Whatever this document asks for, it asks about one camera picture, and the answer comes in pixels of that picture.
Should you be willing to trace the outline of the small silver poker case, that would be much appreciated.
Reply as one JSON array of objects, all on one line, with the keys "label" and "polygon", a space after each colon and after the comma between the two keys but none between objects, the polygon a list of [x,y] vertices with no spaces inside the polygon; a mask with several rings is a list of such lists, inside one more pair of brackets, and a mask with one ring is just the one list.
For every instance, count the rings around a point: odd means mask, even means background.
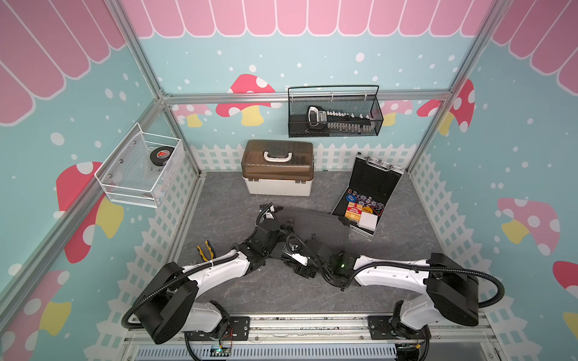
[{"label": "small silver poker case", "polygon": [[[332,214],[345,217],[348,201],[346,196],[353,194],[357,197],[357,202],[362,207],[371,207],[373,214],[379,217],[381,221],[394,190],[397,187],[404,171],[397,165],[392,165],[381,159],[371,157],[361,152],[355,156],[354,167],[349,184],[343,192],[340,200],[332,210]],[[367,237],[372,237],[375,233],[358,227],[358,223],[346,218],[350,227]]]}]

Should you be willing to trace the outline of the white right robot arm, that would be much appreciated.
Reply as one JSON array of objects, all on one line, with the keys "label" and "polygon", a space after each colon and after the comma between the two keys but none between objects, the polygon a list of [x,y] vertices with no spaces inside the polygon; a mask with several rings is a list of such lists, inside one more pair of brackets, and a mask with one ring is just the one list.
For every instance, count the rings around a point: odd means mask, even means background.
[{"label": "white right robot arm", "polygon": [[304,278],[322,278],[332,287],[346,290],[353,284],[383,286],[418,293],[399,301],[389,320],[392,335],[409,338],[432,323],[448,320],[461,326],[477,326],[479,311],[504,298],[501,281],[485,272],[464,269],[440,253],[427,260],[392,261],[335,253],[318,242],[288,235],[273,251]]}]

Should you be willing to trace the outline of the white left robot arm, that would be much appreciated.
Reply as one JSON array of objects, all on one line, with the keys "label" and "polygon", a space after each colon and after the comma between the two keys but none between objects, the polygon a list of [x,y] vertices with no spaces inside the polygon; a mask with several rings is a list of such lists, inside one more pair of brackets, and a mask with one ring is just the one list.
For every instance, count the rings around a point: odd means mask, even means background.
[{"label": "white left robot arm", "polygon": [[123,315],[121,326],[146,330],[155,344],[181,332],[223,339],[232,328],[230,314],[218,302],[198,303],[198,296],[264,266],[293,231],[290,221],[266,219],[224,256],[190,267],[165,264]]}]

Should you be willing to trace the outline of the large black poker case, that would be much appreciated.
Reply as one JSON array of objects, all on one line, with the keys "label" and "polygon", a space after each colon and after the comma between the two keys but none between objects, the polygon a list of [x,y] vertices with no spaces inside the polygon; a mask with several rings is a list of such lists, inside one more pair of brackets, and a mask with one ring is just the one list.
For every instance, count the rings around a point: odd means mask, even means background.
[{"label": "large black poker case", "polygon": [[282,224],[291,222],[295,236],[325,260],[351,245],[346,218],[288,206],[275,206],[275,216]]}]

